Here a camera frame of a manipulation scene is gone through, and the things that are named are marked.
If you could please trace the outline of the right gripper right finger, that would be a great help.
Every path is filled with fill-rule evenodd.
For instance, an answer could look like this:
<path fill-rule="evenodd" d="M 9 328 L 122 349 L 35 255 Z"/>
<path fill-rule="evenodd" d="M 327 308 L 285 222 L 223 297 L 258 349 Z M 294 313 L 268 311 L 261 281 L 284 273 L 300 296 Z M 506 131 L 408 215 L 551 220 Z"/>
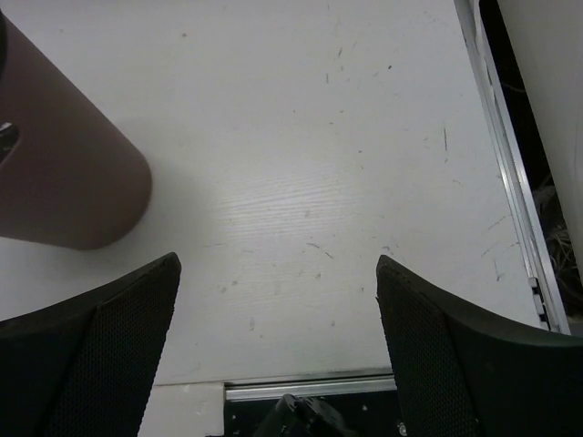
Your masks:
<path fill-rule="evenodd" d="M 408 435 L 581 435 L 580 338 L 502 317 L 386 255 L 376 278 Z"/>

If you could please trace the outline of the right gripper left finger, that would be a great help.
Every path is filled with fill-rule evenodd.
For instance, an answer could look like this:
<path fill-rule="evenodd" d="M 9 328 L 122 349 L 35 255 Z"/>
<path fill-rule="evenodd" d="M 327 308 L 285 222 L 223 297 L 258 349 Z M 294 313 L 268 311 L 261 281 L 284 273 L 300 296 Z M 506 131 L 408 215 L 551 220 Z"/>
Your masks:
<path fill-rule="evenodd" d="M 1 323 L 4 436 L 138 434 L 179 290 L 169 253 Z"/>

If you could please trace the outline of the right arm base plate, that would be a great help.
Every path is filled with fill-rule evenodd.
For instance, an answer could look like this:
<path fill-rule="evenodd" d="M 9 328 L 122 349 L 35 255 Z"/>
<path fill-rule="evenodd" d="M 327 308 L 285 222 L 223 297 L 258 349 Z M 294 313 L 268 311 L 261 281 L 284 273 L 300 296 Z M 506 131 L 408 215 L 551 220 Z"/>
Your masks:
<path fill-rule="evenodd" d="M 227 401 L 225 436 L 406 436 L 396 391 Z"/>

